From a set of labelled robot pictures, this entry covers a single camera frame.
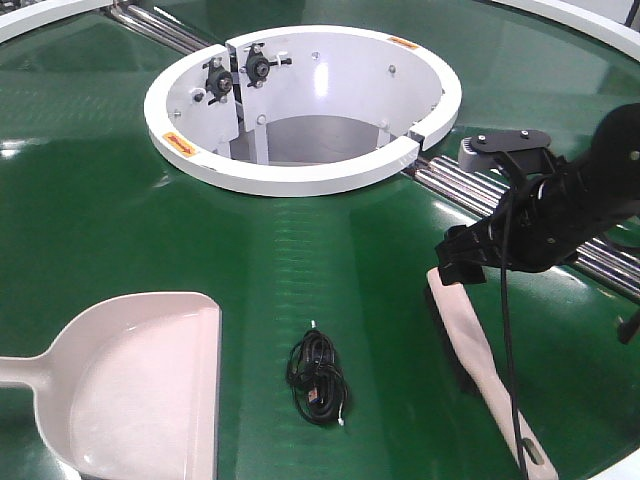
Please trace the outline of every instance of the brush handle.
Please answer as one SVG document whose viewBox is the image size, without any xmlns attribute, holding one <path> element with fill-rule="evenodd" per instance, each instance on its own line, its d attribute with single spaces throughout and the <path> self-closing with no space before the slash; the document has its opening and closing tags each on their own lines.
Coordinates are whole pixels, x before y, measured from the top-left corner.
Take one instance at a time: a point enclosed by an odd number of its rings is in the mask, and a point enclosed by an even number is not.
<svg viewBox="0 0 640 480">
<path fill-rule="evenodd" d="M 497 375 L 474 377 L 474 380 L 491 411 L 491 415 L 493 415 L 493 418 L 498 424 L 498 428 L 507 442 L 513 458 L 518 461 L 518 450 L 511 416 L 511 396 L 509 392 Z M 520 418 L 520 433 L 525 445 L 524 457 L 529 479 L 557 480 L 558 474 L 542 448 L 542 445 L 538 442 L 533 430 L 529 427 L 522 413 L 518 412 L 518 416 Z"/>
<path fill-rule="evenodd" d="M 45 376 L 41 357 L 0 357 L 0 388 L 36 389 Z"/>
</svg>

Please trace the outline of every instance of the dustpan handle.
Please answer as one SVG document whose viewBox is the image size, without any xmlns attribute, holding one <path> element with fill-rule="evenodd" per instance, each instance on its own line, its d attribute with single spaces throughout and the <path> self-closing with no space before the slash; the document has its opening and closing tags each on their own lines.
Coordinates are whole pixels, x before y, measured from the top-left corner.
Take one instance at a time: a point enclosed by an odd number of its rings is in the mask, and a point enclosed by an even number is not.
<svg viewBox="0 0 640 480">
<path fill-rule="evenodd" d="M 43 379 L 40 358 L 0 357 L 0 388 L 35 389 Z"/>
</svg>

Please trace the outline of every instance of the brush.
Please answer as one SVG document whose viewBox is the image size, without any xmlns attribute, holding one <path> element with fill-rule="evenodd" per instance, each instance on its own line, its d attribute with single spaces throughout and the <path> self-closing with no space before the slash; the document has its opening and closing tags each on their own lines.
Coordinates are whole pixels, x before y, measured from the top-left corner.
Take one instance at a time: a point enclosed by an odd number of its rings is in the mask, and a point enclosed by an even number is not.
<svg viewBox="0 0 640 480">
<path fill-rule="evenodd" d="M 517 462 L 518 449 L 511 417 L 511 397 L 500 380 L 491 347 L 471 301 L 461 284 L 443 285 L 437 268 L 429 270 L 427 280 L 425 296 L 428 300 L 430 297 L 435 306 L 432 308 L 434 321 L 441 324 L 443 333 L 446 334 L 445 340 L 448 338 L 448 351 L 453 351 L 454 354 L 452 359 L 456 359 L 470 378 L 459 376 L 462 385 L 467 385 L 468 390 L 469 382 L 475 384 Z M 555 468 L 521 412 L 518 412 L 518 418 L 529 478 L 558 480 Z"/>
</svg>

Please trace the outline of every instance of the white rim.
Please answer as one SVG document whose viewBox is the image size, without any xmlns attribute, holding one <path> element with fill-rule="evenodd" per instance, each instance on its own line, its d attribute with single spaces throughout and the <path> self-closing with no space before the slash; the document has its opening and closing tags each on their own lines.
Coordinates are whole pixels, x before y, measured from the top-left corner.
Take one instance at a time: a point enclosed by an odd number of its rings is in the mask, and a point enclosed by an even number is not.
<svg viewBox="0 0 640 480">
<path fill-rule="evenodd" d="M 589 10 L 560 0 L 492 1 L 555 20 L 640 61 L 640 33 Z"/>
<path fill-rule="evenodd" d="M 282 35 L 310 32 L 343 34 L 380 42 L 388 42 L 392 37 L 384 33 L 348 27 L 303 26 L 255 32 L 229 40 L 227 44 L 250 44 L 252 39 L 268 40 Z M 434 110 L 405 132 L 409 136 L 400 136 L 366 155 L 323 165 L 283 167 L 233 160 L 195 144 L 197 153 L 188 157 L 181 154 L 165 139 L 167 132 L 176 132 L 181 139 L 193 142 L 177 131 L 167 116 L 169 91 L 187 69 L 200 65 L 216 55 L 226 58 L 228 51 L 221 45 L 213 45 L 179 60 L 162 72 L 151 85 L 144 106 L 151 139 L 160 153 L 179 169 L 209 184 L 237 192 L 298 197 L 327 195 L 370 185 L 411 164 L 417 158 L 419 142 L 422 142 L 422 148 L 426 149 L 441 140 L 453 126 L 462 99 L 460 81 L 443 60 L 418 45 L 411 49 L 401 46 L 397 48 L 406 50 L 402 53 L 408 52 L 427 64 L 437 75 L 440 85 L 444 86 L 444 93 L 441 94 Z"/>
<path fill-rule="evenodd" d="M 0 43 L 78 13 L 111 5 L 112 0 L 46 0 L 0 16 Z"/>
</svg>

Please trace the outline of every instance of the orange warning label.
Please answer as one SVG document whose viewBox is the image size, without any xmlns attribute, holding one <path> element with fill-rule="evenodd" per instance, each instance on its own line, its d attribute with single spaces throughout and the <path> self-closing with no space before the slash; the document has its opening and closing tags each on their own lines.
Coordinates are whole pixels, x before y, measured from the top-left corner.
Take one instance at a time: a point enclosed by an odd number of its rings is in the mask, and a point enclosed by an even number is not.
<svg viewBox="0 0 640 480">
<path fill-rule="evenodd" d="M 175 132 L 165 133 L 162 138 L 169 142 L 173 148 L 178 150 L 178 152 L 180 152 L 185 157 L 192 157 L 196 154 L 196 147 L 191 145 Z"/>
<path fill-rule="evenodd" d="M 409 40 L 405 40 L 404 38 L 400 38 L 400 37 L 389 37 L 389 41 L 391 41 L 393 43 L 397 43 L 398 45 L 402 45 L 403 47 L 410 48 L 411 50 L 415 50 L 416 48 L 420 48 L 420 45 L 416 45 L 415 43 L 410 42 Z"/>
</svg>

